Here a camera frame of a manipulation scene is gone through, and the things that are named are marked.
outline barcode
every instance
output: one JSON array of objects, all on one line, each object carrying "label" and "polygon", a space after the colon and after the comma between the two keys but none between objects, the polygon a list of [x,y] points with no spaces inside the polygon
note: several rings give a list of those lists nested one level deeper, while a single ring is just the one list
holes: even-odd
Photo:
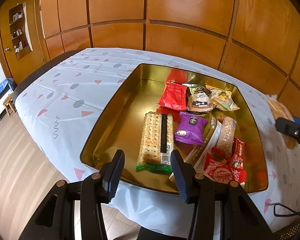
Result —
[{"label": "barcode", "polygon": [[172,143],[167,143],[167,153],[161,153],[161,164],[170,165],[170,156],[172,152]]}]

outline black label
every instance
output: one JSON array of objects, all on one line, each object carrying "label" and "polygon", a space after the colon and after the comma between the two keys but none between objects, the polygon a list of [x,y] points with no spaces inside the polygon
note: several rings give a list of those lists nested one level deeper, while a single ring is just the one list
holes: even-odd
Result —
[{"label": "black label", "polygon": [[167,120],[168,120],[168,116],[166,114],[162,114],[162,117],[161,117],[161,145],[160,145],[161,153],[167,153]]},{"label": "black label", "polygon": [[189,120],[189,124],[190,125],[197,125],[197,122],[198,122],[198,118],[197,117],[194,117],[194,116],[190,117],[190,120]]}]

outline purple snack package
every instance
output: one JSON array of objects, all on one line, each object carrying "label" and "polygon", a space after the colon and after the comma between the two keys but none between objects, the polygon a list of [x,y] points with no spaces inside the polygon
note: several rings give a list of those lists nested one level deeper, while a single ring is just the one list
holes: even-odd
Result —
[{"label": "purple snack package", "polygon": [[208,123],[208,120],[185,112],[180,112],[180,118],[178,130],[174,134],[176,141],[204,145],[203,127]]}]

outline red wrapper with white pattern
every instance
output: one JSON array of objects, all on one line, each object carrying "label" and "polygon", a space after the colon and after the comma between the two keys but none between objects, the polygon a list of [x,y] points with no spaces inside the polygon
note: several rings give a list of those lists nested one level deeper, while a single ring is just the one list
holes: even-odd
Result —
[{"label": "red wrapper with white pattern", "polygon": [[241,169],[237,169],[233,166],[223,164],[215,161],[208,153],[206,157],[206,163],[203,170],[216,182],[227,184],[231,180],[235,180],[238,183],[245,182],[247,172]]},{"label": "red wrapper with white pattern", "polygon": [[243,153],[245,143],[238,138],[234,138],[232,145],[232,158],[230,165],[243,170]]}]

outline wooden floor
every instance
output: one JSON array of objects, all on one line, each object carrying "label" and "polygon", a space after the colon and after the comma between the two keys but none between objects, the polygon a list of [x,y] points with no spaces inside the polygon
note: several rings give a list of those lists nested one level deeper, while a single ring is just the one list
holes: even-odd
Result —
[{"label": "wooden floor", "polygon": [[[18,114],[0,121],[0,234],[17,240],[44,196],[63,175],[48,161]],[[81,240],[80,202],[76,203],[75,237]],[[140,226],[117,209],[103,206],[108,239],[136,239]]]}]

